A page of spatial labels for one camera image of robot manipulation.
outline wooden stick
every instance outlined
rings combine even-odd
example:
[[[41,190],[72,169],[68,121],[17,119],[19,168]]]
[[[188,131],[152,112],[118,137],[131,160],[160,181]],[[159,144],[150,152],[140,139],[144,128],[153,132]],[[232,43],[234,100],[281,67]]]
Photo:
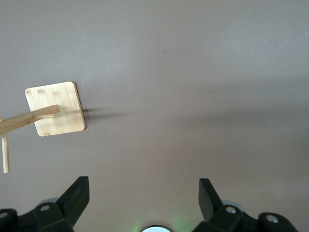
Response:
[[[8,144],[8,134],[2,135],[2,156],[3,156],[3,172],[10,172],[10,159],[9,159],[9,144]]]
[[[30,113],[6,119],[0,122],[0,135],[14,131],[18,128],[42,119],[35,118],[35,116],[57,114],[58,112],[58,105],[51,105],[39,110],[31,111]]]

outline black bracket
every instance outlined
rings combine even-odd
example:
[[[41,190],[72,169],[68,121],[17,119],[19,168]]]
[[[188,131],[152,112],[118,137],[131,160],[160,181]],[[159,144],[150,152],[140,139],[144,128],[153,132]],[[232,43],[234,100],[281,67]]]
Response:
[[[80,176],[56,203],[43,203],[17,216],[0,210],[0,232],[73,232],[73,226],[89,202],[89,180]]]
[[[199,180],[198,202],[205,221],[193,232],[297,232],[279,214],[262,213],[256,220],[233,205],[224,205],[209,179]]]

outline screw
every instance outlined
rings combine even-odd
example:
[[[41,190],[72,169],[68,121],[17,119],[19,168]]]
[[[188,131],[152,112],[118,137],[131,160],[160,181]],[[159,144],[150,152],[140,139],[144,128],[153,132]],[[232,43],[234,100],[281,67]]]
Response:
[[[227,212],[229,212],[230,214],[235,214],[236,213],[236,209],[234,209],[233,207],[231,206],[228,206],[226,208]]]
[[[272,223],[278,223],[278,222],[279,222],[279,220],[278,220],[275,216],[273,216],[273,215],[271,215],[271,214],[268,214],[268,215],[266,216],[266,218],[267,218],[268,221],[270,221],[270,222],[272,222]]]
[[[0,218],[5,218],[6,216],[8,216],[7,212],[4,212],[4,213],[0,214]]]
[[[49,208],[50,208],[49,205],[44,205],[41,207],[41,211],[48,210]]]

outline wooden stand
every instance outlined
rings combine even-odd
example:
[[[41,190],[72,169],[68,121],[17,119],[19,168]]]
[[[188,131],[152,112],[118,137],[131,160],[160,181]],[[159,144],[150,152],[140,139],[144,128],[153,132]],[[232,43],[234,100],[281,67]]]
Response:
[[[85,121],[73,82],[25,90],[31,112],[6,120],[0,118],[3,171],[10,171],[7,133],[34,123],[39,136],[63,134],[85,129]]]

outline white light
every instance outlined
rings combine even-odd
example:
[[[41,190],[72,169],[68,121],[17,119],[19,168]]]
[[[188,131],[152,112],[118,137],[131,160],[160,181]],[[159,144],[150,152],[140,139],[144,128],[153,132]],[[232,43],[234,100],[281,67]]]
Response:
[[[142,232],[171,232],[168,229],[165,229],[161,226],[151,226],[147,229],[143,230]]]

